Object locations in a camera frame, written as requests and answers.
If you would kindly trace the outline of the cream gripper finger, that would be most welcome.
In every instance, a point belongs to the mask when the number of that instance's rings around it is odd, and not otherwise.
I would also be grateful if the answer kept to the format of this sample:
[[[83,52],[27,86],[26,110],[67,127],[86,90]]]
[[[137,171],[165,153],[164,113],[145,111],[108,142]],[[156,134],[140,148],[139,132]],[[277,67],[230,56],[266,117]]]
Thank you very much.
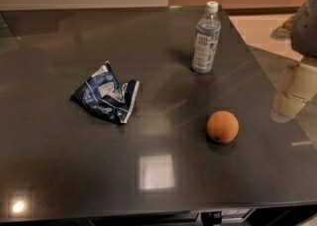
[[[317,58],[305,56],[282,72],[272,103],[271,119],[286,123],[317,94]]]

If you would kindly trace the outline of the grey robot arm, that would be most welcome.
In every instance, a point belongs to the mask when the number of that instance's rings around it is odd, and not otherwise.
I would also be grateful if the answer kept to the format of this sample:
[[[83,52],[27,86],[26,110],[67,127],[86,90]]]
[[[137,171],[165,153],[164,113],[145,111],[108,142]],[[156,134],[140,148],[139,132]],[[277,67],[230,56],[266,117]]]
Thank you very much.
[[[317,94],[317,0],[306,0],[296,12],[290,42],[303,58],[282,72],[270,113],[277,123],[293,119]]]

